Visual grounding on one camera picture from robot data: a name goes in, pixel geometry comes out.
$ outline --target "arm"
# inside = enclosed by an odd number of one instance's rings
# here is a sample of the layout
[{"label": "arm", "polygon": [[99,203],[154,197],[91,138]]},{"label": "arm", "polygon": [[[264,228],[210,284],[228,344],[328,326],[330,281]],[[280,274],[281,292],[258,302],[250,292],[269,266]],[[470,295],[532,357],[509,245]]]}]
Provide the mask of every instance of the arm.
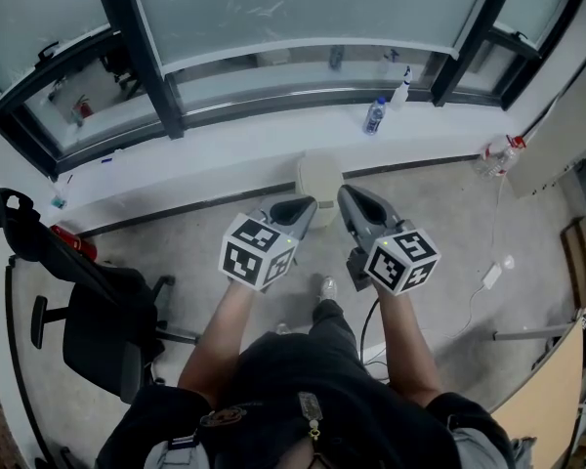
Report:
[{"label": "arm", "polygon": [[178,380],[179,388],[199,393],[212,408],[236,369],[253,298],[251,288],[230,284]]},{"label": "arm", "polygon": [[440,395],[440,378],[410,297],[392,295],[378,285],[376,289],[387,342],[390,385],[400,395],[425,408]]}]

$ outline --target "red fire extinguisher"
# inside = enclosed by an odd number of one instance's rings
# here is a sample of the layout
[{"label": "red fire extinguisher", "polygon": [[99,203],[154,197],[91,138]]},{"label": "red fire extinguisher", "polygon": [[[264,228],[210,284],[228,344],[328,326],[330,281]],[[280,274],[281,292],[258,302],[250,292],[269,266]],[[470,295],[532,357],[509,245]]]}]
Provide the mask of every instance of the red fire extinguisher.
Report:
[{"label": "red fire extinguisher", "polygon": [[54,225],[50,228],[50,230],[65,243],[71,246],[74,250],[80,252],[86,257],[89,257],[89,259],[92,261],[95,261],[96,257],[98,257],[98,249],[93,243],[90,243],[84,239],[80,239],[75,234],[64,230],[61,226]]}]

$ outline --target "glass pane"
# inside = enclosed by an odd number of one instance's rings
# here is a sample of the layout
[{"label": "glass pane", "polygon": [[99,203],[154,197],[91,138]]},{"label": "glass pane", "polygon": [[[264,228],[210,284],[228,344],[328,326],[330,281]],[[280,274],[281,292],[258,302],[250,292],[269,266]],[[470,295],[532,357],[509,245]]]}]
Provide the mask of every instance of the glass pane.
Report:
[{"label": "glass pane", "polygon": [[429,88],[444,56],[380,46],[280,49],[200,64],[175,73],[185,110],[224,102],[234,94],[283,88],[288,92],[338,88],[396,88],[406,66],[413,88]]},{"label": "glass pane", "polygon": [[107,23],[100,0],[0,0],[0,91],[26,76],[45,47]]},{"label": "glass pane", "polygon": [[456,92],[490,94],[517,54],[490,42],[484,42],[462,75]]},{"label": "glass pane", "polygon": [[164,72],[284,47],[448,52],[476,0],[141,0]]},{"label": "glass pane", "polygon": [[520,31],[536,48],[549,34],[568,0],[506,0],[495,25]]},{"label": "glass pane", "polygon": [[83,64],[25,104],[65,152],[157,120],[125,47]]}]

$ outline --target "window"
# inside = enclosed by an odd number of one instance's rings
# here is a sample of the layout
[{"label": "window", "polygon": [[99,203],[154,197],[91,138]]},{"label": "window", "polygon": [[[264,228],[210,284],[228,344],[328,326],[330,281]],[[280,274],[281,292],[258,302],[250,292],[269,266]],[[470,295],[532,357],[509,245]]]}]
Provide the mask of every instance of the window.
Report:
[{"label": "window", "polygon": [[0,132],[45,174],[187,128],[389,98],[508,108],[581,0],[0,0]]}]

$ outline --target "plastic bottle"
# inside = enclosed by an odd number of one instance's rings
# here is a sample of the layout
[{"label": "plastic bottle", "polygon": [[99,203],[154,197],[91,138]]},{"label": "plastic bottle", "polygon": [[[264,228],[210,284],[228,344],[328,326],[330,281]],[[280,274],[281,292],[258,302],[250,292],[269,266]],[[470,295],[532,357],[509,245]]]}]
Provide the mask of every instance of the plastic bottle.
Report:
[{"label": "plastic bottle", "polygon": [[384,98],[378,98],[378,100],[374,101],[369,107],[369,112],[367,113],[364,125],[362,126],[364,133],[369,135],[377,133],[378,127],[380,126],[380,122],[382,121],[382,118],[384,118],[385,113],[386,100]]},{"label": "plastic bottle", "polygon": [[522,136],[495,138],[481,152],[474,164],[474,170],[485,179],[503,176],[517,163],[523,148],[525,142]]},{"label": "plastic bottle", "polygon": [[343,56],[345,56],[345,45],[333,45],[330,49],[330,69],[340,71],[341,64],[343,63]]},{"label": "plastic bottle", "polygon": [[391,98],[391,102],[389,103],[392,110],[397,111],[406,104],[408,99],[408,88],[410,87],[411,81],[412,70],[410,69],[410,66],[407,66],[406,73],[403,74],[403,81],[401,82],[401,85],[396,88],[395,93]]}]

